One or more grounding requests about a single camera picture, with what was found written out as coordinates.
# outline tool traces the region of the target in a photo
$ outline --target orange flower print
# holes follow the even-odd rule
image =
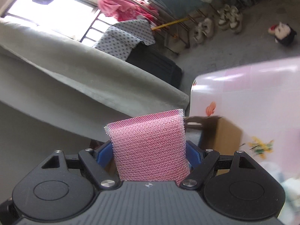
[[[214,110],[216,108],[216,103],[213,101],[206,109],[205,113],[209,117],[210,115],[214,114]]]

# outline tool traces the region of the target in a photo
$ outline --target cardboard box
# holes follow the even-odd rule
[[[203,150],[213,149],[221,155],[233,155],[240,147],[242,130],[226,118],[186,117],[184,127],[202,131],[199,147]]]

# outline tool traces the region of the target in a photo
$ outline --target gray ribbed panel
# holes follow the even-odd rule
[[[225,217],[208,207],[195,191],[175,182],[124,182],[102,192],[83,214],[49,225],[282,225],[276,218],[243,222]],[[42,223],[22,219],[18,225]]]

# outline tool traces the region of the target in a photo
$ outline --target hanging laundry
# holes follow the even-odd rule
[[[150,6],[145,1],[137,2],[144,5],[158,16],[157,9]],[[156,18],[153,15],[130,0],[98,0],[98,7],[105,16],[115,17],[119,22],[134,19],[146,19],[157,25]]]

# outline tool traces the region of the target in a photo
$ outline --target triangular cutout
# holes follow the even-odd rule
[[[255,169],[255,167],[245,157],[240,157],[239,168]]]
[[[47,168],[59,168],[59,157],[58,156],[53,156],[49,161],[47,161],[42,168],[47,169]]]

